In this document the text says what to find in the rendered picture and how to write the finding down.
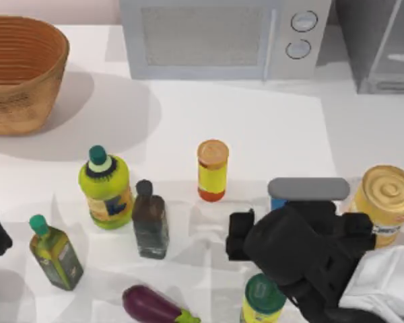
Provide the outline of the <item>gold can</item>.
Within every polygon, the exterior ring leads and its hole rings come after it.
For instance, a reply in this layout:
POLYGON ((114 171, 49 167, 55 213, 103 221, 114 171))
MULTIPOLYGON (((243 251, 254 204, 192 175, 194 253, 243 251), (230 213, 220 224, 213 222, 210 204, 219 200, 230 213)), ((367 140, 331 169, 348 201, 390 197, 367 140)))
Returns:
POLYGON ((386 165, 367 170, 347 210, 369 216, 376 248, 391 245, 404 224, 404 170, 386 165))

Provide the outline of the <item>pale grey rounded box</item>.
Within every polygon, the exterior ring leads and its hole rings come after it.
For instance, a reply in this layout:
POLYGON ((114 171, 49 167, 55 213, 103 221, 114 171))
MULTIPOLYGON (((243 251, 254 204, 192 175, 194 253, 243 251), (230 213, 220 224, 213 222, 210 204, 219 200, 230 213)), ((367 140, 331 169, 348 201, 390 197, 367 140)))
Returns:
POLYGON ((344 178, 279 177, 268 183, 267 191, 271 198, 287 201, 344 201, 350 185, 344 178))

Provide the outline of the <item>yellow and orange can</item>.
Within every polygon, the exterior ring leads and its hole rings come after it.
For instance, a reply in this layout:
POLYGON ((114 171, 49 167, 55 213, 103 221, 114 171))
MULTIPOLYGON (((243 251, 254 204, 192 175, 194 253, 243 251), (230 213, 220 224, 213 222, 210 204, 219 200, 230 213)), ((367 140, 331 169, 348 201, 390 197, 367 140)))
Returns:
POLYGON ((198 193, 207 202, 216 202, 226 192, 229 149, 218 139, 209 139, 197 148, 198 193))

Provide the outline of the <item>yellow jar with green lid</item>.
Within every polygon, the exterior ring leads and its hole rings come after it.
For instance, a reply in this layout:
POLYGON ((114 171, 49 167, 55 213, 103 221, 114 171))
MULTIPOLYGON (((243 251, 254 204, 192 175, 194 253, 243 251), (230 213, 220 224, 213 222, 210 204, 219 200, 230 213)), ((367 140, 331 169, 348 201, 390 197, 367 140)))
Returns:
POLYGON ((246 283, 240 323, 277 323, 286 296, 266 275, 253 275, 246 283))

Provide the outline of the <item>dark brown bottle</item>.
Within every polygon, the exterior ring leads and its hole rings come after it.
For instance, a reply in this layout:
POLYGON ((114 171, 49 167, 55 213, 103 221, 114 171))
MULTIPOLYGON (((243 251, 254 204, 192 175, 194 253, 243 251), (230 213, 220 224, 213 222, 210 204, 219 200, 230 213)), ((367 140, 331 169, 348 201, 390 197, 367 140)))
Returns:
POLYGON ((162 260, 169 245, 169 228, 165 200, 154 194, 151 181, 142 179, 136 183, 137 196, 132 220, 139 255, 162 260))

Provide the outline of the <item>purple eggplant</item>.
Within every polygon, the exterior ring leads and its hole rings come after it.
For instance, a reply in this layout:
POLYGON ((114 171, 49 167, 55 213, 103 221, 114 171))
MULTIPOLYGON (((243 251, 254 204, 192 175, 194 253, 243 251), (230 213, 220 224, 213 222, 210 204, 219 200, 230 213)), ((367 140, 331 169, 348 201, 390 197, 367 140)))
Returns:
POLYGON ((200 318, 146 285, 134 285, 124 290, 122 302, 126 313, 138 323, 201 323, 200 318))

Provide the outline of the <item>large green bottle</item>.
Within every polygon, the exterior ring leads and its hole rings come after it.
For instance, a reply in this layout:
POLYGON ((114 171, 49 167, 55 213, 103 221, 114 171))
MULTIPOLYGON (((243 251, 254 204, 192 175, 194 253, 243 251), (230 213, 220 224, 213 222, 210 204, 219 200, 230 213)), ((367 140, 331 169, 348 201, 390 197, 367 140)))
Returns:
POLYGON ((81 167, 79 186, 84 193, 93 222, 103 229, 117 229, 131 220, 133 194, 126 162, 106 152, 101 145, 89 150, 81 167))

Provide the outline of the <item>pale microwave oven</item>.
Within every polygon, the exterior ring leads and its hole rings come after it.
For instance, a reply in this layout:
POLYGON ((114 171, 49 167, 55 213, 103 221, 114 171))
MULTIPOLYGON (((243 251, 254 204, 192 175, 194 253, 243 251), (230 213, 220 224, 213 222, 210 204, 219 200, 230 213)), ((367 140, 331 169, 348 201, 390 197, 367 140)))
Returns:
POLYGON ((271 57, 270 80, 306 79, 311 77, 318 60, 332 0, 273 0, 276 26, 271 57), (295 13, 313 11, 318 16, 317 25, 309 32, 297 32, 291 27, 295 13), (293 60, 285 53, 286 46, 295 40, 305 39, 312 45, 311 53, 300 60, 293 60))

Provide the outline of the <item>green olive oil bottle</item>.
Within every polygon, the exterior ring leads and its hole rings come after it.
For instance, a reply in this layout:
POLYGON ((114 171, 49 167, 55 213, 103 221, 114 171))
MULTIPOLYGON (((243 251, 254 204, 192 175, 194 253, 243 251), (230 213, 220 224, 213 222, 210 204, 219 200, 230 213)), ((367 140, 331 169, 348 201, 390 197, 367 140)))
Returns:
POLYGON ((30 251, 52 285, 73 291, 83 275, 83 266, 68 235, 50 226, 43 215, 29 220, 34 235, 30 251))

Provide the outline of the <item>round microwave knob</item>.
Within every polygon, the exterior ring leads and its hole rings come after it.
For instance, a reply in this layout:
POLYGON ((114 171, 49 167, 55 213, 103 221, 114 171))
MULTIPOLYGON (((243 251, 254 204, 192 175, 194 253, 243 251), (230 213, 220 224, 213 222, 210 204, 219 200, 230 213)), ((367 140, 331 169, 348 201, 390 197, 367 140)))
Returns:
POLYGON ((295 13, 291 19, 291 27, 297 32, 309 32, 318 23, 318 16, 313 11, 295 13))
POLYGON ((305 39, 295 40, 290 42, 286 48, 286 55, 293 60, 300 60, 307 57, 312 50, 312 45, 305 39))

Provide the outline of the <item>grey cabinet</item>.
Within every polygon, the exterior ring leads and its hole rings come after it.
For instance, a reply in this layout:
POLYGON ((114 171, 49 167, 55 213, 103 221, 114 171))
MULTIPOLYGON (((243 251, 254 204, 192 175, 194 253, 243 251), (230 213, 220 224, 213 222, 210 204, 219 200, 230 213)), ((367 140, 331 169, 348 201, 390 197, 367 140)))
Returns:
POLYGON ((404 94, 404 0, 336 0, 359 94, 404 94))

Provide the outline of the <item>microwave oven door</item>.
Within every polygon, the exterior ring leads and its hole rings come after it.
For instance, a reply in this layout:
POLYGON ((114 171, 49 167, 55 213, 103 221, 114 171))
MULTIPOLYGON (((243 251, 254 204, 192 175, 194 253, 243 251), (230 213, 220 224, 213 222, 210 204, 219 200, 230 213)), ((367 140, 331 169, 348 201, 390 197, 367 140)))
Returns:
POLYGON ((119 0, 134 79, 264 79, 273 0, 119 0))

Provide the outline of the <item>woven brown basket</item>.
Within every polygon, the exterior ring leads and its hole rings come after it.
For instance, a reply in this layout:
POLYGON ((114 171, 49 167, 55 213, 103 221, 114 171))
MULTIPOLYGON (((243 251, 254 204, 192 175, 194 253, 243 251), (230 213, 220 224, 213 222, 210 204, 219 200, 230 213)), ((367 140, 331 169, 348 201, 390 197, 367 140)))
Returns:
POLYGON ((49 117, 70 45, 53 25, 0 15, 0 135, 25 135, 49 117))

